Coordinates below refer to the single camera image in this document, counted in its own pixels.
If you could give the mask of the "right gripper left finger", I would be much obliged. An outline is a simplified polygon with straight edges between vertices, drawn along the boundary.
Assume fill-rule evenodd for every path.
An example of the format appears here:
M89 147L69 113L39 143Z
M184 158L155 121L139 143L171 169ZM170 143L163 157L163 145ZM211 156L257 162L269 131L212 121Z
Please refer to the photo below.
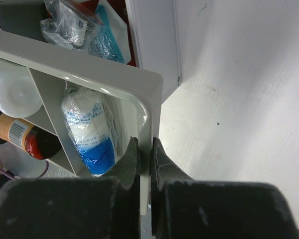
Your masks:
M20 179L0 190L0 239L138 239L140 150L98 178Z

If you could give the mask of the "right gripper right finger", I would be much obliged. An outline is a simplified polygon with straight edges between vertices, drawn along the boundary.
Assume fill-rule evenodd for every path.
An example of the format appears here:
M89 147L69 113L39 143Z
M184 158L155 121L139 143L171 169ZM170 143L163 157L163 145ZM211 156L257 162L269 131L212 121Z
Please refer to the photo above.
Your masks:
M274 185L194 180L155 138L150 153L151 233L157 239L299 239Z

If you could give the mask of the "brown bottle orange cap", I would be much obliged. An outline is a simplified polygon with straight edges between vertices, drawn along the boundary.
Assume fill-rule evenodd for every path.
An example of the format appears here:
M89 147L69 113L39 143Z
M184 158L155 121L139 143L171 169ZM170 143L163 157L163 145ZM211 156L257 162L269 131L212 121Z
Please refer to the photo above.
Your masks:
M57 136L23 120L0 111L0 139L5 140L38 160L54 156L61 144Z

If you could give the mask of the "white blue bandage roll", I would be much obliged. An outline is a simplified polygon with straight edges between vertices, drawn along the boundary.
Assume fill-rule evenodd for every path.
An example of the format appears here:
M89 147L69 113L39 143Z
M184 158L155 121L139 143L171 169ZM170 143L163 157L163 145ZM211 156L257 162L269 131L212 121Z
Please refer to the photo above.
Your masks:
M105 94L65 83L61 111L68 135L89 173L101 176L117 157L118 135Z

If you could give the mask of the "grey plastic divider tray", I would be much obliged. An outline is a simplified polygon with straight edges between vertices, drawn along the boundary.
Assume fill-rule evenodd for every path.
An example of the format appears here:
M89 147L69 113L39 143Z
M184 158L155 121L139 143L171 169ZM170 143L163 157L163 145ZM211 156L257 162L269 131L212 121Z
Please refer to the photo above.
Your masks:
M118 151L124 153L131 137L141 151L140 213L148 210L149 157L158 136L162 100L162 76L137 67L54 46L0 30L0 58L25 66L43 106L27 120L57 135L62 150L50 162L66 172L88 176L68 134L61 112L66 82L107 95L119 135Z

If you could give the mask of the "clear bottle white cap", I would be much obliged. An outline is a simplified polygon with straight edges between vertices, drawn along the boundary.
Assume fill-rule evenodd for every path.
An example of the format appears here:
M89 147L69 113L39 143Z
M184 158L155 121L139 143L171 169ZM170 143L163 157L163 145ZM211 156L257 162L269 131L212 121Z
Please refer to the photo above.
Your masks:
M0 111L13 118L26 118L41 107L28 68L0 59Z

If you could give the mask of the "blue cotton swab bag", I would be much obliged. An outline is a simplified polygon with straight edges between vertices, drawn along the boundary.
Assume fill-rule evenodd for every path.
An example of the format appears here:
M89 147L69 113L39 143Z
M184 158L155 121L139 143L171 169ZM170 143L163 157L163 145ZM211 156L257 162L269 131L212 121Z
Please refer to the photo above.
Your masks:
M131 52L128 26L106 0L100 0L95 15L102 25L89 45L88 53L115 62L128 64Z

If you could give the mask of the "alcohol wipe packets bag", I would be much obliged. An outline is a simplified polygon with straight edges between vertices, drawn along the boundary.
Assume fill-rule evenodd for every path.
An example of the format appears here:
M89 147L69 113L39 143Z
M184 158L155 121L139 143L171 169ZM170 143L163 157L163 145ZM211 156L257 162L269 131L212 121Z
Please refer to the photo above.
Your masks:
M102 20L73 0L45 0L44 4L50 18L40 22L43 38L66 49L88 51Z

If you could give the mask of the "grey metal first aid box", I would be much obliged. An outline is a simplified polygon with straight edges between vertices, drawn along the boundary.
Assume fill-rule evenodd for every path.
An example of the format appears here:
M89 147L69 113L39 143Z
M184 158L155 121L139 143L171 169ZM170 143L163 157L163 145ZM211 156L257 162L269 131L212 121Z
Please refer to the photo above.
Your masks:
M111 0L128 26L130 65L163 77L162 100L180 85L175 7L172 0ZM49 18L41 0L0 0L0 28L43 41L39 23Z

